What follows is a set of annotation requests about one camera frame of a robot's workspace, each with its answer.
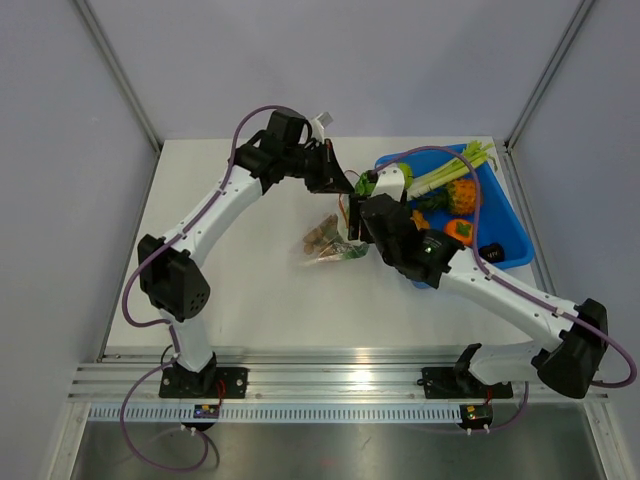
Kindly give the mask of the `green scallion bunch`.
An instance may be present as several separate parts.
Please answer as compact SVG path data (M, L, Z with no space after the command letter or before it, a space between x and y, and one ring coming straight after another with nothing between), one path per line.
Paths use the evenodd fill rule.
M369 245L366 242L339 242L335 244L336 256L340 261L355 260L367 255Z

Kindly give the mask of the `longan bunch with leaves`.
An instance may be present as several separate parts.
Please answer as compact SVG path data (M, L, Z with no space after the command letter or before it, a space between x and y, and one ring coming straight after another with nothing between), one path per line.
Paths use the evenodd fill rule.
M339 218L337 214L330 214L304 235L304 260L312 263L338 261L335 244L339 242L344 242L339 232Z

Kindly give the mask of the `napa cabbage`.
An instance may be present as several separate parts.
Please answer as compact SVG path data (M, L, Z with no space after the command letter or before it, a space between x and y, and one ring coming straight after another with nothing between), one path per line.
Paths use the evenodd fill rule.
M376 172L372 170L363 172L354 186L354 193L358 196L370 196L376 186L377 179Z

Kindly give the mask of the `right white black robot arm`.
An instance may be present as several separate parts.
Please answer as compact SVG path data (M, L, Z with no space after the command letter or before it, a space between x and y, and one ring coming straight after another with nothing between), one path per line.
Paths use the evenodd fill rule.
M582 399L609 345L606 308L533 288L434 229L421 230L407 205L388 194L353 195L349 233L376 246L382 260L410 281L467 298L529 336L527 343L468 346L454 371L456 389L476 396L488 385L538 378L553 391Z

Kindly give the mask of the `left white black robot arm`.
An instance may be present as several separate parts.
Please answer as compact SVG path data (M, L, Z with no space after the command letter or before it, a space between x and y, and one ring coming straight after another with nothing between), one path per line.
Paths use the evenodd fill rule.
M311 193L348 194L353 186L325 135L332 118L311 119L273 107L267 126L232 144L224 176L173 229L138 244L140 288L169 327L172 359L162 367L162 398L222 398L245 394L243 369L219 369L202 318L211 288L201 271L216 242L254 202L285 178Z

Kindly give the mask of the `green apple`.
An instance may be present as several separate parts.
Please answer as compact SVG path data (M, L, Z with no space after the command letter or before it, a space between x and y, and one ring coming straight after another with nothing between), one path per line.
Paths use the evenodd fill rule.
M409 165L406 163L397 163L396 168L399 169L404 177L404 188L408 190L413 183L413 172Z

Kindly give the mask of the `clear zip bag orange zipper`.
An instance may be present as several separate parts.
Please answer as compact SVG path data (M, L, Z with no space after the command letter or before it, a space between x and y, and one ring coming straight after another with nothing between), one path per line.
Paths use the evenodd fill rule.
M329 209L309 224L292 247L291 254L298 265L351 261L367 255L367 243L348 238L349 197L345 194L335 197Z

